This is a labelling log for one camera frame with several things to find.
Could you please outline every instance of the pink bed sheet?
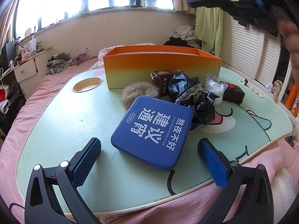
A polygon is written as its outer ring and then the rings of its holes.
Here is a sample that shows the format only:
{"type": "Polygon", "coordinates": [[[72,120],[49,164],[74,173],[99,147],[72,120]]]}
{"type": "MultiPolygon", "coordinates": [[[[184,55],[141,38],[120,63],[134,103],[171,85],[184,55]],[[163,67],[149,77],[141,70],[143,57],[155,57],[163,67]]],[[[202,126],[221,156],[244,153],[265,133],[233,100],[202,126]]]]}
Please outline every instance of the pink bed sheet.
{"type": "MultiPolygon", "coordinates": [[[[81,65],[69,67],[59,74],[45,76],[20,110],[0,151],[0,194],[7,206],[11,203],[24,206],[16,183],[16,167],[22,147],[35,122],[63,85],[71,77],[87,71],[97,60],[98,58],[92,58],[81,65]]],[[[22,208],[13,206],[12,213],[21,223],[24,223],[22,208]]]]}
{"type": "MultiPolygon", "coordinates": [[[[21,109],[0,151],[0,194],[8,206],[11,203],[24,206],[24,201],[16,183],[16,166],[21,149],[35,122],[63,85],[74,75],[88,70],[96,61],[97,58],[94,58],[79,66],[70,67],[59,74],[44,77],[38,88],[21,109]]],[[[272,180],[275,172],[282,168],[283,165],[281,147],[276,146],[273,149],[262,152],[246,165],[255,167],[259,163],[266,166],[269,178],[272,180]]],[[[186,196],[118,221],[121,224],[198,223],[213,204],[220,191],[221,189],[216,187],[215,183],[212,183],[186,196]]],[[[234,214],[243,191],[244,189],[240,189],[238,198],[227,218],[234,214]]],[[[22,208],[14,206],[12,213],[21,223],[24,223],[24,210],[22,208]]],[[[100,220],[102,223],[111,223],[112,221],[117,221],[116,219],[118,218],[115,216],[100,218],[100,220]]]]}

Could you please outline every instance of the white louvered door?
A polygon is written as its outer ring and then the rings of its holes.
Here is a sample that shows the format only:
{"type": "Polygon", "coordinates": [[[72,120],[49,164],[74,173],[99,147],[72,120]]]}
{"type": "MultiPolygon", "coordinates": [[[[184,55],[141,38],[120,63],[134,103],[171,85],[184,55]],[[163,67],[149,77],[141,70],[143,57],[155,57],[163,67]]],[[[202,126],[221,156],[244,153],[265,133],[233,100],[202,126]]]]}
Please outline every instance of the white louvered door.
{"type": "Polygon", "coordinates": [[[223,13],[220,58],[225,64],[266,85],[273,80],[279,55],[280,36],[276,38],[253,26],[245,28],[223,13]]]}

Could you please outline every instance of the light green table top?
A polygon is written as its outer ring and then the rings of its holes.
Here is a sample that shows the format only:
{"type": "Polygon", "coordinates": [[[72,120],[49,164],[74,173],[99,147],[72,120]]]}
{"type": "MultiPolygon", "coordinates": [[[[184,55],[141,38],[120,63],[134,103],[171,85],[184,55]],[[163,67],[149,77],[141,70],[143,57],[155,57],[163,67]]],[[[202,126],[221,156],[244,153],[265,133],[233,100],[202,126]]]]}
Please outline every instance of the light green table top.
{"type": "MultiPolygon", "coordinates": [[[[290,134],[288,117],[266,95],[258,90],[263,98],[258,97],[239,82],[243,78],[225,68],[221,68],[219,80],[239,85],[245,92],[243,103],[239,106],[223,101],[216,107],[212,125],[187,137],[174,170],[162,172],[111,145],[111,135],[126,113],[120,103],[122,90],[108,90],[103,69],[76,75],[54,97],[27,139],[17,165],[20,193],[26,197],[34,165],[58,166],[97,137],[102,152],[84,185],[78,188],[80,195],[94,213],[136,211],[178,198],[212,181],[197,153],[201,138],[207,137],[229,160],[243,162],[290,134]],[[72,91],[77,82],[94,76],[104,80],[100,86],[82,93],[72,91]]],[[[57,186],[55,191],[63,211],[69,213],[57,186]]]]}

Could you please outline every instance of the blue tin box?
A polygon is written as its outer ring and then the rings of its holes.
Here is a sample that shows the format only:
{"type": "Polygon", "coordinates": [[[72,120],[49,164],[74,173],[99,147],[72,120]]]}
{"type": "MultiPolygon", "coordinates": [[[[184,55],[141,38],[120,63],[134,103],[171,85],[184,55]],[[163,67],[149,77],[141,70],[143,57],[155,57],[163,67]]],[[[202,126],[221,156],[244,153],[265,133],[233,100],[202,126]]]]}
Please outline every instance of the blue tin box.
{"type": "Polygon", "coordinates": [[[161,170],[176,165],[192,121],[191,109],[139,96],[111,137],[112,145],[161,170]]]}

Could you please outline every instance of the silver screw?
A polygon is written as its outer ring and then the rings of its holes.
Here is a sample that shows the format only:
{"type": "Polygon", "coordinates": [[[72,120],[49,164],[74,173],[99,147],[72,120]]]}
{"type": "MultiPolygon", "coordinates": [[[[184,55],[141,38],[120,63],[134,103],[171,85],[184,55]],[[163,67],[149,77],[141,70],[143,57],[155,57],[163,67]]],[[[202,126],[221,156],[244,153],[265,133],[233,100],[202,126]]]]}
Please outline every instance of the silver screw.
{"type": "Polygon", "coordinates": [[[237,167],[237,166],[239,166],[239,163],[237,162],[237,161],[231,161],[231,165],[233,166],[233,167],[237,167]]]}
{"type": "Polygon", "coordinates": [[[265,170],[265,166],[263,164],[259,164],[259,169],[260,170],[265,170]]]}
{"type": "Polygon", "coordinates": [[[39,170],[40,169],[40,165],[39,164],[35,165],[33,169],[34,170],[39,170]]]}
{"type": "Polygon", "coordinates": [[[60,163],[60,167],[66,167],[68,165],[68,161],[62,161],[60,163]]]}

